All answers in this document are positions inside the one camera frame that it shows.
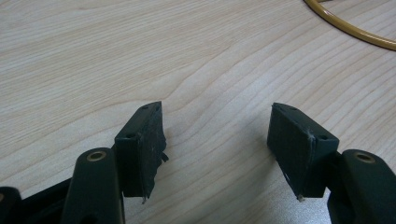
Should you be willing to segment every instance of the light wood surface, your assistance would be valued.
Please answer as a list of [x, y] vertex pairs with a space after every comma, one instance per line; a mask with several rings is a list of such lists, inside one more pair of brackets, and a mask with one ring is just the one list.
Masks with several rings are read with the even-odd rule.
[[[396, 39], [394, 0], [323, 4]], [[170, 161], [127, 223], [330, 223], [328, 192], [299, 203], [265, 144], [271, 104], [396, 171], [395, 67], [301, 0], [2, 0], [0, 186], [25, 198], [70, 177], [161, 100]]]

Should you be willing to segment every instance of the metal wire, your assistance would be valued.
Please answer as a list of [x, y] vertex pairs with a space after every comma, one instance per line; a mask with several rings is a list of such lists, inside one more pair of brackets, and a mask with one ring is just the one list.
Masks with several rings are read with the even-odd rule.
[[335, 26], [336, 28], [344, 31], [345, 33], [352, 35], [360, 40], [363, 40], [367, 43], [379, 46], [384, 49], [390, 49], [396, 51], [396, 42], [390, 39], [386, 39], [384, 37], [373, 35], [366, 31], [359, 29], [356, 26], [349, 24], [346, 21], [341, 20], [340, 18], [333, 15], [330, 11], [328, 11], [325, 7], [323, 7], [319, 2], [319, 0], [304, 0], [306, 4], [315, 11], [323, 20], [327, 21], [329, 24]]

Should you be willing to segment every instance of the wooden table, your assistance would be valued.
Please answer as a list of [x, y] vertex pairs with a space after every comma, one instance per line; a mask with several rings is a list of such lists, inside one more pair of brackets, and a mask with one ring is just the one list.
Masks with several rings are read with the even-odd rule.
[[[396, 39], [396, 1], [323, 5]], [[330, 223], [328, 192], [299, 203], [265, 144], [273, 102], [396, 171], [396, 53], [301, 0], [3, 0], [0, 21], [0, 185], [23, 198], [160, 100], [170, 161], [128, 223]]]

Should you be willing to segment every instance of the round hole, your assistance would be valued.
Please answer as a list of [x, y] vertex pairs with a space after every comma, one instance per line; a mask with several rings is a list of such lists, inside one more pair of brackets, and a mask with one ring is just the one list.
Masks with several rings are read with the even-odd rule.
[[136, 137], [136, 134], [135, 134], [135, 133], [128, 133], [128, 134], [126, 135], [126, 137], [127, 137], [127, 138], [135, 138], [135, 137]]
[[358, 158], [358, 160], [364, 161], [364, 162], [367, 162], [367, 163], [374, 163], [375, 162], [375, 159], [372, 156], [368, 155], [368, 154], [357, 152], [357, 153], [355, 153], [355, 157]]
[[87, 215], [79, 222], [79, 224], [95, 224], [97, 222], [98, 218], [95, 215]]
[[106, 156], [106, 153], [104, 151], [95, 151], [92, 152], [90, 155], [88, 155], [87, 160], [88, 161], [99, 161], [103, 159]]
[[318, 138], [323, 139], [323, 140], [329, 139], [326, 135], [319, 135]]

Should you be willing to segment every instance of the black plastic part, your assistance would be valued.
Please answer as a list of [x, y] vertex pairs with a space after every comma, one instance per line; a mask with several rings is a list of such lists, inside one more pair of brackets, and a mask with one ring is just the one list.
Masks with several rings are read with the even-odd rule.
[[96, 148], [81, 154], [67, 193], [61, 223], [124, 223], [114, 151]]
[[351, 204], [345, 203], [345, 200], [339, 200], [333, 192], [327, 201], [327, 208], [332, 224], [351, 224], [356, 218]]
[[125, 197], [149, 198], [158, 167], [168, 158], [163, 151], [161, 102], [140, 107], [115, 138], [120, 185]]
[[381, 158], [346, 150], [340, 169], [356, 213], [355, 223], [396, 223], [396, 176]]
[[23, 220], [25, 224], [53, 224], [61, 221], [64, 199], [69, 190], [71, 179], [38, 192], [22, 201]]
[[17, 189], [11, 187], [0, 188], [0, 223], [15, 223], [21, 195]]
[[302, 111], [273, 104], [267, 145], [298, 198], [323, 197], [325, 164], [336, 156], [338, 143]]

